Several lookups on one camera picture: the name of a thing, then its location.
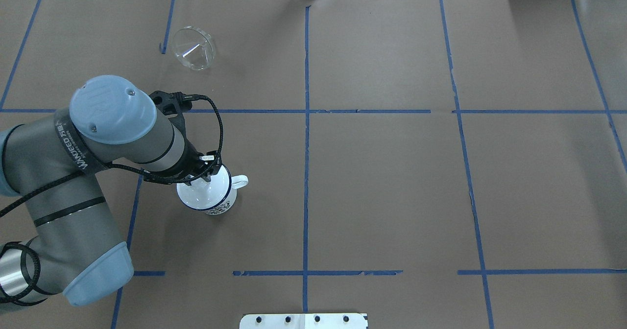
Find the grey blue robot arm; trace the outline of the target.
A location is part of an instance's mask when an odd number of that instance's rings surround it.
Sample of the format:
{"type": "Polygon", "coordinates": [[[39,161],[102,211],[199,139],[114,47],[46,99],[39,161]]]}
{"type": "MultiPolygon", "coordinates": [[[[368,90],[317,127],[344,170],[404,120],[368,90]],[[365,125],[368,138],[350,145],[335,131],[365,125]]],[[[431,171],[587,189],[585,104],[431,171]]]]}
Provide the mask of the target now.
{"type": "Polygon", "coordinates": [[[118,75],[99,75],[67,108],[1,133],[1,194],[25,205],[37,235],[1,246],[1,313],[61,294],[85,306],[134,276],[97,173],[130,171],[163,185],[208,180],[221,150],[199,153],[186,138],[182,113],[200,94],[145,94],[118,75]]]}

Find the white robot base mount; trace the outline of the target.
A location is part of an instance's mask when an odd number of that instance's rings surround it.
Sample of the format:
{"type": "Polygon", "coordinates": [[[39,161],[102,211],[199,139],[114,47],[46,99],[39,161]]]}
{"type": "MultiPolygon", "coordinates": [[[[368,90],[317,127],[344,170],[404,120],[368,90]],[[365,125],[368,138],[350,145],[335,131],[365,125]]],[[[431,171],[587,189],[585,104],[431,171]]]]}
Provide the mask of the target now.
{"type": "Polygon", "coordinates": [[[242,317],[240,329],[367,329],[362,313],[283,313],[249,314],[242,317]]]}

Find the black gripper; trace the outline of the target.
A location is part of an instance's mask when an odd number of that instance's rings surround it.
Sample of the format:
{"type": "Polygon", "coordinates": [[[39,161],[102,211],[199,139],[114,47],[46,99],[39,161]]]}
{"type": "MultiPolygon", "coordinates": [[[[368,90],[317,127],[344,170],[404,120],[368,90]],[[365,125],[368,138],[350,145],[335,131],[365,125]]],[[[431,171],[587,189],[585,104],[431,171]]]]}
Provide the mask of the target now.
{"type": "Polygon", "coordinates": [[[218,150],[202,153],[186,140],[182,156],[173,169],[172,179],[197,178],[210,182],[211,177],[218,174],[218,150]]]}

